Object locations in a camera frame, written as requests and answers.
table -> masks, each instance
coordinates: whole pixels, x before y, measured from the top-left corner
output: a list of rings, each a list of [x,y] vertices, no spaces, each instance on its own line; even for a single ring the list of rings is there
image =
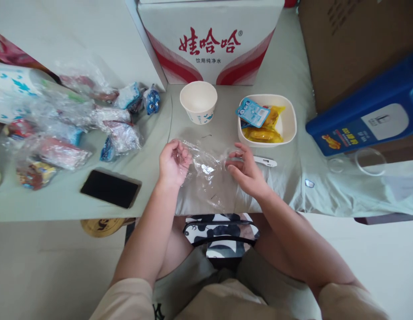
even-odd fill
[[[287,97],[297,116],[294,140],[276,148],[255,148],[255,155],[272,158],[278,166],[261,166],[268,184],[298,211],[333,216],[374,216],[392,212],[413,214],[413,194],[397,201],[384,177],[348,176],[328,170],[327,159],[305,123],[315,117],[313,87],[298,17],[293,10],[284,10],[270,43],[254,86],[217,86],[218,101],[213,120],[203,126],[192,123],[180,104],[182,85],[169,85],[162,94],[159,114],[144,116],[140,129],[146,137],[145,146],[136,155],[122,157],[113,164],[99,161],[105,141],[102,132],[84,136],[81,147],[94,151],[89,162],[79,171],[62,172],[51,184],[39,191],[21,187],[13,160],[7,161],[0,145],[0,170],[4,181],[0,186],[0,221],[72,220],[140,216],[158,178],[158,157],[165,143],[172,138],[190,142],[201,141],[211,153],[223,154],[237,137],[235,109],[250,94],[273,93]],[[79,193],[89,172],[97,167],[142,182],[140,193],[131,209],[90,198]],[[390,172],[413,176],[413,161],[392,164]],[[306,179],[314,183],[306,186]],[[220,208],[199,198],[196,178],[181,188],[177,215],[205,213],[260,212],[258,203],[235,185],[227,172],[221,181],[226,188]]]

shorts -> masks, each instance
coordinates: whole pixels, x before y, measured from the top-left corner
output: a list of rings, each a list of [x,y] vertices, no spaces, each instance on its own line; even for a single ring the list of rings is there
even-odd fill
[[[291,278],[249,249],[236,274],[216,270],[206,257],[206,245],[195,248],[174,271],[156,281],[153,307],[156,319],[175,318],[208,284],[234,278],[276,309],[291,313],[296,319],[320,318],[317,302],[306,283]]]

white floor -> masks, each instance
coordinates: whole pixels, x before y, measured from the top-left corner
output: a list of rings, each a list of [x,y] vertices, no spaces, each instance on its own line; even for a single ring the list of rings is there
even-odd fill
[[[393,319],[413,319],[413,221],[307,217]],[[124,230],[94,239],[78,221],[0,223],[0,320],[88,319],[123,243]]]

cardboard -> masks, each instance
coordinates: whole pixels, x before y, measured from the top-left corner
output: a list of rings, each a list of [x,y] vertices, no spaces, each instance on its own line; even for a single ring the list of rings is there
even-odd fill
[[[413,0],[303,0],[299,17],[317,113],[413,52]],[[374,149],[413,160],[413,135]]]
[[[169,83],[252,85],[284,3],[139,3],[138,12]]]

hand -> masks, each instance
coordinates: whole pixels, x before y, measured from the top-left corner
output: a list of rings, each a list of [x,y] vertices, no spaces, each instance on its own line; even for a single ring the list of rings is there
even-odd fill
[[[230,153],[229,158],[242,158],[243,161],[228,160],[225,165],[242,190],[257,200],[273,192],[255,163],[251,149],[240,142],[234,145],[240,151]]]
[[[159,181],[167,187],[181,187],[192,163],[192,155],[178,139],[167,143],[159,157]]]

